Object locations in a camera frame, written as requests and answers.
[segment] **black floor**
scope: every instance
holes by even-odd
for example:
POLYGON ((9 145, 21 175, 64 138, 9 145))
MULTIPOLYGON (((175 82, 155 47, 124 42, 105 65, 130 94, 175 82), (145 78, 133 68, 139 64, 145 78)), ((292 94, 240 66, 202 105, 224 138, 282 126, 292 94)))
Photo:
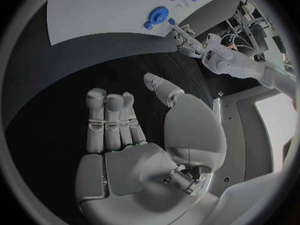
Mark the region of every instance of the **black floor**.
POLYGON ((65 77, 30 100, 7 128, 6 139, 25 182, 71 225, 85 224, 76 205, 74 181, 86 152, 85 97, 90 89, 132 93, 147 140, 164 146, 168 109, 144 85, 147 72, 168 79, 212 107, 212 97, 194 59, 177 52, 148 54, 105 62, 65 77))

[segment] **white panel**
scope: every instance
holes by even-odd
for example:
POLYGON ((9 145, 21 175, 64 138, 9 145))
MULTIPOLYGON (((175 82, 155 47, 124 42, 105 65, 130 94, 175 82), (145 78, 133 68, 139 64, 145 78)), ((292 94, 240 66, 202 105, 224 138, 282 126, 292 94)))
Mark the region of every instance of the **white panel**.
POLYGON ((177 23, 212 0, 48 0, 47 25, 52 45, 68 39, 100 33, 139 33, 165 37, 177 23), (144 28, 150 12, 166 7, 166 21, 144 28))
POLYGON ((278 172, 283 165, 283 146, 295 133, 297 112, 283 93, 257 101, 255 107, 268 134, 274 172, 278 172))

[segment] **robotic arm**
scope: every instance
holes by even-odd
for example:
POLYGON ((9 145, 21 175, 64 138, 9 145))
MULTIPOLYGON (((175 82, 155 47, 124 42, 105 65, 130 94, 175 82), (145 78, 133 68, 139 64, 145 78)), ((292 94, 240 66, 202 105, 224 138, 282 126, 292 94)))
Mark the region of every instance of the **robotic arm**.
POLYGON ((221 44, 221 37, 209 33, 206 47, 192 37, 193 31, 185 25, 172 30, 177 48, 183 54, 202 59, 202 63, 215 74, 229 74, 232 77, 254 78, 260 84, 277 89, 295 101, 296 81, 275 69, 270 62, 257 62, 245 54, 221 44))

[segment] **robotic hand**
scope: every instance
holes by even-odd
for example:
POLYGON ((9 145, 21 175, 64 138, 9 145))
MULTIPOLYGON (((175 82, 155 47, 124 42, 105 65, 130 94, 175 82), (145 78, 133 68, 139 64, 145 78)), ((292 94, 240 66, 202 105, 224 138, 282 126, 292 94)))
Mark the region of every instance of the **robotic hand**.
POLYGON ((146 142, 133 95, 87 93, 88 154, 78 166, 75 194, 92 224, 153 224, 154 218, 171 224, 207 194, 206 173, 224 162, 226 138, 211 109, 161 77, 147 73, 144 82, 171 108, 165 150, 146 142))
POLYGON ((215 74, 229 74, 232 77, 245 79, 254 78, 260 84, 281 91, 293 101, 296 96, 296 80, 282 74, 270 62, 257 62, 245 54, 232 50, 221 44, 221 37, 209 33, 204 47, 192 37, 189 26, 173 26, 173 34, 178 50, 194 58, 201 58, 202 63, 215 74))

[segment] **dark background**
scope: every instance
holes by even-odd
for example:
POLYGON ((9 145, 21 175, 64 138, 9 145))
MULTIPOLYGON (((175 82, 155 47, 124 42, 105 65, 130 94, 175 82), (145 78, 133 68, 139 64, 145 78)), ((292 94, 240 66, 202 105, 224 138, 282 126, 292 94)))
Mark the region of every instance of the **dark background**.
MULTIPOLYGON (((1 24, 0 34, 3 33, 8 21, 13 15, 17 7, 23 0, 0 0, 1 24)), ((300 28, 300 4, 298 0, 279 0, 280 5, 284 8, 285 12, 292 20, 295 28, 300 28)), ((31 219, 18 205, 18 202, 11 195, 6 187, 3 179, 0 180, 1 189, 1 202, 5 206, 1 209, 1 219, 9 221, 10 224, 33 224, 31 219)), ((300 224, 300 179, 298 178, 293 189, 290 191, 288 197, 277 209, 276 213, 266 223, 268 225, 293 225, 300 224)))

